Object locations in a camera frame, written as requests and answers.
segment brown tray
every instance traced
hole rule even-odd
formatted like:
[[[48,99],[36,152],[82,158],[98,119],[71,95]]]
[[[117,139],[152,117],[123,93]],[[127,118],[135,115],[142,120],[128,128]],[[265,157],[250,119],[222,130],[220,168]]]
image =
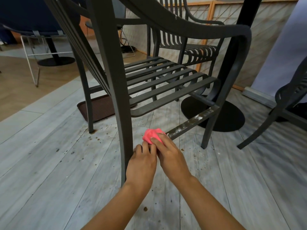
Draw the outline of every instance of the brown tray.
[[[95,97],[91,99],[91,101],[93,107],[94,122],[97,122],[115,114],[112,98],[108,94],[100,97]],[[85,121],[88,121],[85,101],[78,103],[77,107]]]

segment person's left arm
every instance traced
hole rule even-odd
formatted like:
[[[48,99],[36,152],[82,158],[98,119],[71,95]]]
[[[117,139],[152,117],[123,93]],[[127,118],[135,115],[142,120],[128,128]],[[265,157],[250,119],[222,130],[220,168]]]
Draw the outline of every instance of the person's left arm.
[[[131,157],[127,180],[113,199],[81,230],[124,230],[148,194],[157,168],[155,145],[137,145]]]

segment person's right arm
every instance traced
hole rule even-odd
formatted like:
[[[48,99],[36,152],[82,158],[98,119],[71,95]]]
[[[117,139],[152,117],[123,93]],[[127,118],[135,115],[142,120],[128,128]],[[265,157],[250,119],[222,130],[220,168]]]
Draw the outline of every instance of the person's right arm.
[[[245,228],[191,175],[182,152],[166,135],[163,144],[151,138],[159,150],[160,165],[177,187],[202,230],[245,230]]]

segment person's left hand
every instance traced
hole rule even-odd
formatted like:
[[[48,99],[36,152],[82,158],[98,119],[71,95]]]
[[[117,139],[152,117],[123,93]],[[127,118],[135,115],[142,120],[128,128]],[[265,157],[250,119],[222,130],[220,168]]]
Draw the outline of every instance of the person's left hand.
[[[153,183],[157,168],[157,148],[143,142],[134,150],[126,171],[125,185],[132,185],[139,195],[146,196]]]

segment pink sponge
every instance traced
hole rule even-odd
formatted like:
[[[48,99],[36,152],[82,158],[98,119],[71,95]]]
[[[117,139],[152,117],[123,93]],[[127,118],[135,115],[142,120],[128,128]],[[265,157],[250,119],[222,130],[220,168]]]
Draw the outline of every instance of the pink sponge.
[[[144,141],[146,141],[147,143],[149,143],[149,144],[153,144],[151,142],[151,140],[150,140],[153,137],[153,138],[156,138],[157,140],[159,140],[161,143],[163,143],[162,140],[160,140],[160,138],[159,138],[157,133],[165,134],[165,132],[163,132],[160,128],[157,128],[157,129],[147,129],[145,131],[144,136],[143,136],[142,139]]]

